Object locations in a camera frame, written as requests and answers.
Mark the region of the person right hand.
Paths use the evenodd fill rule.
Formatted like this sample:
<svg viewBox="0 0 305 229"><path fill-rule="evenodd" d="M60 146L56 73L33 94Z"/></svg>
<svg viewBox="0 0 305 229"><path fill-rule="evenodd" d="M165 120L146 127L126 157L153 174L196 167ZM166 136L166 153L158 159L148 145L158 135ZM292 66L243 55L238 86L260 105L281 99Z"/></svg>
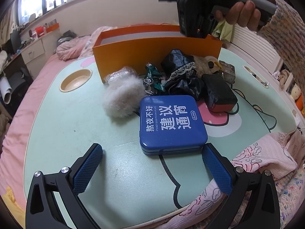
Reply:
<svg viewBox="0 0 305 229"><path fill-rule="evenodd" d="M226 15L217 10L215 18L218 22L225 20L228 24L238 24L241 27L247 27L251 31L258 31L261 12L256 9L255 4L251 0L248 0L245 3L237 2Z"/></svg>

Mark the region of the knitted sweater right forearm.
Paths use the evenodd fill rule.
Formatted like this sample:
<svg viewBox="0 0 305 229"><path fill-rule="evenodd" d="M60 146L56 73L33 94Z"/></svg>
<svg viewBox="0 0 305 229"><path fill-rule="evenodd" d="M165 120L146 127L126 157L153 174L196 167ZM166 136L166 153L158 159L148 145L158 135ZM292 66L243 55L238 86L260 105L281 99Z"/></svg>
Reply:
<svg viewBox="0 0 305 229"><path fill-rule="evenodd" d="M284 60L304 94L304 21L284 0L275 0L275 4L277 7L275 14L257 34L269 42Z"/></svg>

